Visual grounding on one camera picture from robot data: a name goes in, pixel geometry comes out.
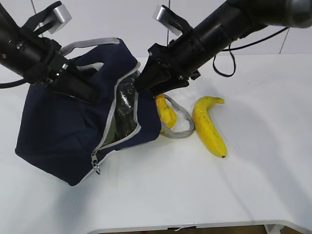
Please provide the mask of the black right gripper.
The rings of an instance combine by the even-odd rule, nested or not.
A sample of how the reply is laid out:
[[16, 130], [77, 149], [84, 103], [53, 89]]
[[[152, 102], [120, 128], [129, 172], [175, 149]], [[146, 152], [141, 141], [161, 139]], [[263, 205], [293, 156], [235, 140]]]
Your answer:
[[167, 46], [155, 43], [148, 52], [147, 63], [135, 80], [138, 92], [150, 89], [156, 97], [187, 87], [189, 79], [200, 77], [201, 42], [198, 40], [173, 40]]

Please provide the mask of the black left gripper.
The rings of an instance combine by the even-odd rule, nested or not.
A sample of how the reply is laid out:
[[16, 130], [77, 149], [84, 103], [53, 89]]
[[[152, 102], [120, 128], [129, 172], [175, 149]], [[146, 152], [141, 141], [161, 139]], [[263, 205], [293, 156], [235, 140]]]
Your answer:
[[67, 95], [95, 104], [99, 98], [98, 91], [81, 77], [67, 72], [69, 60], [59, 51], [61, 46], [53, 39], [44, 39], [47, 53], [23, 74], [23, 79], [32, 84], [43, 84], [47, 90]]

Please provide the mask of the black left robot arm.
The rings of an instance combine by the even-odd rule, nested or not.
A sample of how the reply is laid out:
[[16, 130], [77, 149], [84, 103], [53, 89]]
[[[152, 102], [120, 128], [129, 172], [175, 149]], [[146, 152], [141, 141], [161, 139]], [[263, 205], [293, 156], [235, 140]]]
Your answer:
[[22, 78], [2, 83], [2, 89], [25, 83], [42, 84], [49, 91], [77, 98], [94, 104], [98, 91], [65, 57], [61, 45], [53, 39], [41, 37], [46, 31], [51, 34], [62, 28], [71, 15], [56, 1], [30, 17], [19, 27], [6, 9], [0, 8], [0, 63]]

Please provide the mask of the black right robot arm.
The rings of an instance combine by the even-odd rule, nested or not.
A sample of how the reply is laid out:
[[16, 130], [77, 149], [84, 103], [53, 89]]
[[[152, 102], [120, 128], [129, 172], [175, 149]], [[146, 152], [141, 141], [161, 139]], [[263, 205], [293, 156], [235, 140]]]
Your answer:
[[227, 46], [267, 26], [309, 28], [309, 0], [227, 0], [192, 27], [165, 5], [156, 9], [155, 20], [177, 35], [168, 45], [149, 48], [147, 63], [135, 81], [137, 91], [159, 95], [187, 87], [200, 76], [199, 68]]

